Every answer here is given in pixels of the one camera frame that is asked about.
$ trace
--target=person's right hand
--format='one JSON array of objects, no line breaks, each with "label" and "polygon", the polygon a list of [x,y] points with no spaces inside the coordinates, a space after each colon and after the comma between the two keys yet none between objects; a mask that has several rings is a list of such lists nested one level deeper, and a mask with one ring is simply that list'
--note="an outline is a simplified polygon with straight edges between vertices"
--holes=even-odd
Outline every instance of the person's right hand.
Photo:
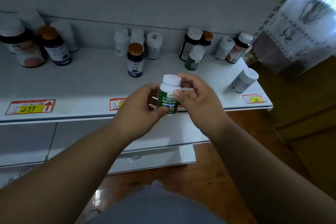
[{"label": "person's right hand", "polygon": [[192,90],[175,90],[175,99],[188,111],[192,122],[210,140],[221,137],[232,122],[226,115],[215,91],[195,74],[178,73],[181,87]]}]

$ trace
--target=wooden floor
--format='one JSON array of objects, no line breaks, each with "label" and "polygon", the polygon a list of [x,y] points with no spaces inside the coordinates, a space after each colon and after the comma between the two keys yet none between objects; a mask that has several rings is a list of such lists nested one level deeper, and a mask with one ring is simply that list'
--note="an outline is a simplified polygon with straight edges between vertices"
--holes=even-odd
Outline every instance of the wooden floor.
[{"label": "wooden floor", "polygon": [[[265,110],[235,111],[228,115],[289,167],[312,182],[290,146],[277,137]],[[112,203],[155,179],[171,192],[192,198],[210,208],[228,224],[256,223],[211,143],[194,146],[197,162],[173,167],[108,175],[76,223],[92,209],[106,210]]]}]

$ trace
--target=person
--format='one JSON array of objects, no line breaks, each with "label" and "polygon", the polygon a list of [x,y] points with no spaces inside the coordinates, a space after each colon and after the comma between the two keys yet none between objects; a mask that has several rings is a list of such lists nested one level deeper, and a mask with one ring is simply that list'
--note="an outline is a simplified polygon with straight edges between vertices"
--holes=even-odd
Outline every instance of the person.
[{"label": "person", "polygon": [[[213,143],[258,223],[336,223],[336,202],[281,162],[225,113],[197,75],[178,74],[174,97]],[[111,122],[0,190],[0,223],[74,223],[115,159],[167,112],[154,110],[159,85],[131,94]],[[224,223],[206,207],[158,184],[125,198],[92,220],[110,223]]]}]

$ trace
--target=red arrow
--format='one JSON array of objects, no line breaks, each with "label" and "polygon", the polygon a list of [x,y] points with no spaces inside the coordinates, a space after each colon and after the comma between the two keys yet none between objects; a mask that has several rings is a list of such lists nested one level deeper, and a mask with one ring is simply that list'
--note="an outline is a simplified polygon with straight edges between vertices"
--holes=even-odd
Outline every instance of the red arrow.
[{"label": "red arrow", "polygon": [[49,106],[53,105],[50,101],[48,103],[46,103],[44,106],[46,106],[47,108],[45,109],[45,111],[47,112],[49,109]]}]

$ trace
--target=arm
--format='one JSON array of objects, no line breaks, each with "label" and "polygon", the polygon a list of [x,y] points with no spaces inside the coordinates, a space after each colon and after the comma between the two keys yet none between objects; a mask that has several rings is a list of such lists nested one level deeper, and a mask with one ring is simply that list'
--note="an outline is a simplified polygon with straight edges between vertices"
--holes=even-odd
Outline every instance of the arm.
[{"label": "arm", "polygon": [[178,75],[194,90],[176,90],[175,98],[213,143],[258,223],[336,223],[336,201],[236,125],[206,82]]},{"label": "arm", "polygon": [[167,112],[148,105],[158,89],[141,87],[108,125],[1,189],[0,223],[74,223],[123,149]]}]

